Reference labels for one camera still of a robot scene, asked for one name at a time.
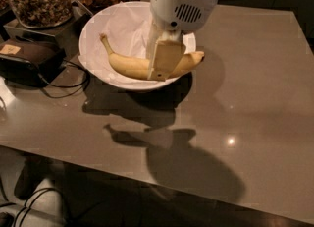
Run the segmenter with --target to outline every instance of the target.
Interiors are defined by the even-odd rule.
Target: black vent slot
[[[202,16],[199,8],[188,4],[181,4],[179,7],[176,7],[175,13],[178,19],[189,23],[196,22]]]

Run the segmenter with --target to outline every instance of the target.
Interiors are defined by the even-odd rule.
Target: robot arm
[[[153,18],[146,57],[148,79],[164,81],[185,52],[183,34],[203,27],[218,0],[150,0]]]

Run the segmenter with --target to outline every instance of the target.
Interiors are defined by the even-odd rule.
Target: banana stem
[[[108,36],[106,34],[100,34],[100,40],[102,44],[105,46],[108,55],[115,53],[108,42]]]

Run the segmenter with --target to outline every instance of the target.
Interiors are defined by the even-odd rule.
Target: yellow banana
[[[108,53],[109,64],[116,72],[129,78],[147,81],[149,59],[128,57],[116,53],[111,48],[106,34],[100,34],[100,40]],[[177,78],[189,73],[202,62],[203,59],[203,51],[195,51],[185,54],[169,78]]]

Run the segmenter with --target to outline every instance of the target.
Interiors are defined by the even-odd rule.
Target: label
[[[14,45],[10,45],[10,44],[6,44],[3,46],[3,48],[0,50],[1,54],[17,54],[20,51],[21,47],[18,46],[14,46]]]

